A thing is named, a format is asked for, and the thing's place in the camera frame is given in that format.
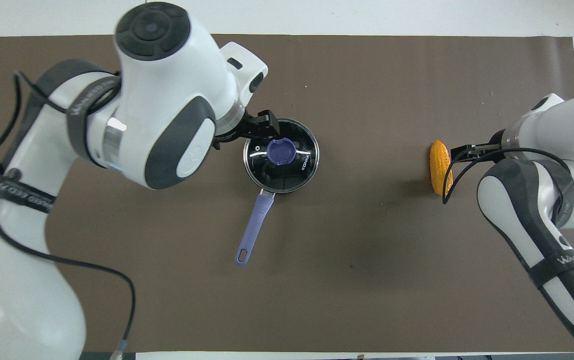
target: purple cap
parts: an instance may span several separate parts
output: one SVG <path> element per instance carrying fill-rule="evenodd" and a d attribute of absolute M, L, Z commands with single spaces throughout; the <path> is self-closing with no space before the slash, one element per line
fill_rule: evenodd
<path fill-rule="evenodd" d="M 296 158 L 296 145 L 286 137 L 272 140 L 267 145 L 267 157 L 277 166 L 285 166 Z"/>

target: robotic arm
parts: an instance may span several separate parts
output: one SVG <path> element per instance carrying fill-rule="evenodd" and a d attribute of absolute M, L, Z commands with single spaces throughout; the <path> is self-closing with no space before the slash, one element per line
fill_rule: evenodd
<path fill-rule="evenodd" d="M 49 252 L 47 215 L 78 157 L 165 189 L 191 176 L 211 146 L 278 136 L 270 111 L 245 111 L 267 66 L 236 43 L 218 48 L 181 7 L 132 9 L 114 43 L 120 76 L 73 59 L 37 80 L 53 104 L 34 91 L 0 164 L 0 229 L 28 248 Z M 0 233 L 0 359 L 78 359 L 86 330 L 76 294 L 53 262 L 12 248 L 7 235 Z"/>
<path fill-rule="evenodd" d="M 568 167 L 541 155 L 509 153 L 483 176 L 477 199 L 574 337 L 574 249 L 558 230 L 574 228 L 574 99 L 547 96 L 505 130 L 500 145 L 547 151 Z"/>

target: corn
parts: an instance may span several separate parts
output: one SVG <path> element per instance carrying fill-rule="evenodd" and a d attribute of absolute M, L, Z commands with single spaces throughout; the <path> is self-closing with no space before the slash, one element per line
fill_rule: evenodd
<path fill-rule="evenodd" d="M 431 171 L 431 186 L 433 192 L 442 196 L 442 183 L 444 182 L 445 175 L 447 175 L 447 168 L 451 162 L 449 150 L 447 146 L 440 140 L 436 140 L 429 150 L 429 171 Z M 453 176 L 449 171 L 449 178 L 447 178 L 447 191 L 451 188 L 453 183 Z"/>

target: brown mat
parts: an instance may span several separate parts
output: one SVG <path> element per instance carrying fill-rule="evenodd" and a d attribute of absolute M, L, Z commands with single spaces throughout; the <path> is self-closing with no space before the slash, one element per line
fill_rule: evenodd
<path fill-rule="evenodd" d="M 574 97 L 570 38 L 216 38 L 269 65 L 249 110 L 307 125 L 319 171 L 277 196 L 238 267 L 259 191 L 242 140 L 164 191 L 77 162 L 47 224 L 49 247 L 134 279 L 129 351 L 574 351 L 477 208 L 489 166 L 468 173 L 444 206 L 427 162 L 435 139 L 485 142 L 542 96 Z M 70 58 L 119 68 L 109 36 L 0 38 L 0 132 L 13 110 L 12 70 L 35 80 Z M 62 271 L 85 308 L 85 349 L 110 351 L 129 309 L 126 286 Z"/>

